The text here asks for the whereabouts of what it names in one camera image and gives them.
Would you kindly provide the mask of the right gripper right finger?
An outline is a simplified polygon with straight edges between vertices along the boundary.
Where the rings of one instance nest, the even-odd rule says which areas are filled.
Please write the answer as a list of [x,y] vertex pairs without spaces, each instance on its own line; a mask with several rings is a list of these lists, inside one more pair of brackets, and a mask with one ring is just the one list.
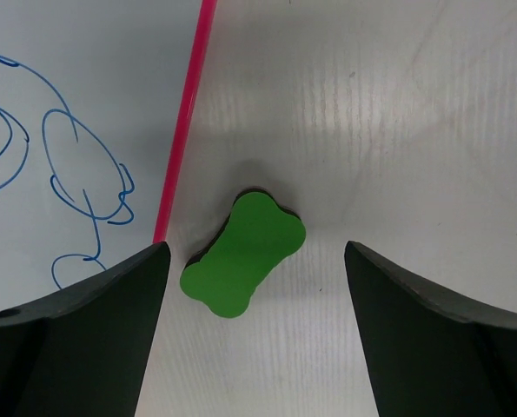
[[517,313],[359,242],[344,260],[379,415],[517,416]]

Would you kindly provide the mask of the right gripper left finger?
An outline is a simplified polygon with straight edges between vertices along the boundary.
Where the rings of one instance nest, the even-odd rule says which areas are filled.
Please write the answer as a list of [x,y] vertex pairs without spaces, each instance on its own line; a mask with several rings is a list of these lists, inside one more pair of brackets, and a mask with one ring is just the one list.
[[160,242],[0,311],[0,416],[132,416],[168,281]]

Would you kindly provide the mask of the pink framed whiteboard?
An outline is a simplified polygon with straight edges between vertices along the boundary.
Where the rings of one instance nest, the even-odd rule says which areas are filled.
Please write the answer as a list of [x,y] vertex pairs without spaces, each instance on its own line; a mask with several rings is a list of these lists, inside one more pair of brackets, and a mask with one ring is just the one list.
[[0,311],[150,245],[200,8],[0,1]]

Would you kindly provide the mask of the green whiteboard eraser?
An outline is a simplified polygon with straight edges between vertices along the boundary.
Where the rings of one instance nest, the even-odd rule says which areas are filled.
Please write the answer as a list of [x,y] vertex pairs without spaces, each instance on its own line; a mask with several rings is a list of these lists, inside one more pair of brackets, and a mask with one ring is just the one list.
[[181,290],[213,314],[236,318],[272,270],[302,247],[306,234],[301,218],[269,192],[245,189],[214,238],[187,262]]

